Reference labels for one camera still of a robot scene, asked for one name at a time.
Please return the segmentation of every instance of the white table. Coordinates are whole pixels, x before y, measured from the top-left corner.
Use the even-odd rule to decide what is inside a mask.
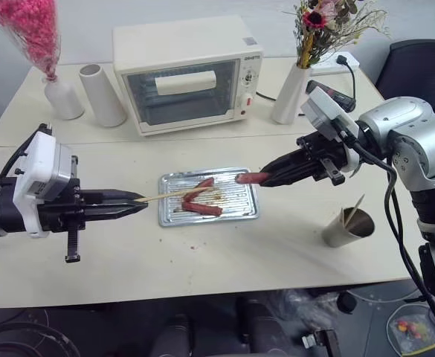
[[[244,166],[258,170],[295,149],[295,135],[70,145],[83,188],[155,195],[165,173]],[[0,169],[10,148],[0,148]],[[372,283],[407,277],[384,218],[386,177],[364,166],[347,183],[303,180],[258,188],[259,219],[161,228],[158,205],[80,232],[82,261],[64,262],[66,235],[0,237],[0,307],[53,306],[263,289]],[[341,205],[373,217],[376,232],[334,249],[320,231]],[[410,196],[399,186],[407,249],[423,243]]]
[[[294,61],[295,59],[289,57],[265,58],[260,73],[258,91],[270,97],[277,97]],[[17,147],[40,123],[52,123],[55,136],[63,144],[168,141],[283,134],[297,136],[313,131],[305,118],[299,118],[300,120],[296,120],[291,126],[273,122],[270,119],[273,103],[260,97],[255,98],[249,118],[234,123],[153,135],[147,138],[139,136],[131,118],[116,128],[103,128],[95,122],[93,111],[78,77],[78,72],[82,66],[60,65],[57,72],[64,81],[73,85],[77,90],[77,94],[85,106],[84,115],[68,121],[56,118],[44,96],[43,74],[32,68],[0,119],[0,147]],[[112,65],[106,63],[103,64],[103,67],[117,93],[121,95]],[[357,104],[351,115],[357,118],[360,114],[380,104],[382,98],[362,71],[357,70],[355,78]],[[352,80],[349,73],[317,76],[315,79],[345,94],[352,94]]]

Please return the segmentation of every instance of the oven handle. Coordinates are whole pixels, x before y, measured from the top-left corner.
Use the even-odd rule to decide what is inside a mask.
[[[216,73],[214,71],[155,78],[155,84],[159,95],[204,91],[206,89],[215,88],[216,82]]]

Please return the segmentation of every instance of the plastic bag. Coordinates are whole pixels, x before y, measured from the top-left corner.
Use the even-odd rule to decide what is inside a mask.
[[[390,323],[403,356],[412,356],[435,348],[435,334],[427,315],[401,316]]]
[[[0,26],[47,80],[60,56],[55,0],[0,0]]]
[[[285,321],[300,319],[311,331],[336,328],[337,293],[312,297],[304,289],[277,290],[269,293],[270,309]]]

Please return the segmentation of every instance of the toaster oven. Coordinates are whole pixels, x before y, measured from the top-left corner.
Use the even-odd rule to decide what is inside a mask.
[[[261,62],[239,16],[113,31],[115,74],[142,135],[247,118]]]

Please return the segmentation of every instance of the flower arrangement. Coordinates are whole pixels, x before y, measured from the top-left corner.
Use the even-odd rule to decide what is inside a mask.
[[[374,1],[366,1],[358,9],[355,1],[302,0],[294,6],[298,67],[309,68],[327,51],[356,43],[369,28],[388,35],[384,26],[387,12],[374,9]]]
[[[0,26],[47,80],[57,78],[60,38],[55,0],[0,0]]]

